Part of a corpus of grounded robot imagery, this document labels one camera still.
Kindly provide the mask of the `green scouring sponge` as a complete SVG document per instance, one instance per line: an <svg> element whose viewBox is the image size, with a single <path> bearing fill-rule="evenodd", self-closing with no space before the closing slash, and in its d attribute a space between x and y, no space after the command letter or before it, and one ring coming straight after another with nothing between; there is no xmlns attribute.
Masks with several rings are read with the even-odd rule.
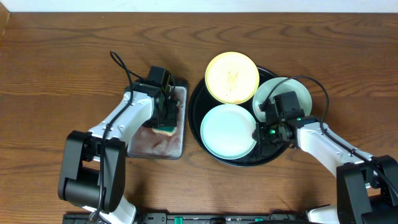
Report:
<svg viewBox="0 0 398 224"><path fill-rule="evenodd" d="M163 134L166 136L172 136L176 132L176 127L171 127L171 126L161 126L158 128L153 128L152 129L154 133L158 134Z"/></svg>

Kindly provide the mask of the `light green plate with red stain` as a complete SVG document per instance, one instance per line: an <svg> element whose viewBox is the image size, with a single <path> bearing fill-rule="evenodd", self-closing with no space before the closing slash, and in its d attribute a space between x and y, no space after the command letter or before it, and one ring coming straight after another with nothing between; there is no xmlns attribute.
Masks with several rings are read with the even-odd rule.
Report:
<svg viewBox="0 0 398 224"><path fill-rule="evenodd" d="M266 100L266 97L268 96L270 91L276 86L276 84L285 79L287 79L287 77L271 78L270 80L261 84L257 89L252 100L252 107L256 118L260 122L266 121L266 113L260 110L259 105ZM312 97L307 88L297 80L291 79L286 82L283 82L281 85L279 85L276 88L276 90L273 91L273 93L270 96L270 99L272 100L274 96L279 95L281 93L287 93L290 91L296 92L298 102L300 104L301 109L304 110L305 116L310 115L312 110Z"/></svg>

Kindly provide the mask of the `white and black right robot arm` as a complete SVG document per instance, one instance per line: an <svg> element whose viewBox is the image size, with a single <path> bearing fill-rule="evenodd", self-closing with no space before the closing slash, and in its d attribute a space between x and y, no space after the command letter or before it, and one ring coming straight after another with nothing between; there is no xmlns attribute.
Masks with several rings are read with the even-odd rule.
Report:
<svg viewBox="0 0 398 224"><path fill-rule="evenodd" d="M337 204L310 209L310 223L397 223L397 161L376 157L334 133L315 116L282 113L257 123L263 144L288 144L312 155L336 178Z"/></svg>

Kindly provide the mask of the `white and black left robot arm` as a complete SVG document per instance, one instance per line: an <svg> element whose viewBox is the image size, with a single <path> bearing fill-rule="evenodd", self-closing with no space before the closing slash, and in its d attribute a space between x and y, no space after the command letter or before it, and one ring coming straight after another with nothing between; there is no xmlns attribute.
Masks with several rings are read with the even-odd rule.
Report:
<svg viewBox="0 0 398 224"><path fill-rule="evenodd" d="M168 84L134 82L100 124L72 131L65 141L58 197L90 211L89 222L133 223L136 208L124 197L127 149L141 126L176 126L170 93Z"/></svg>

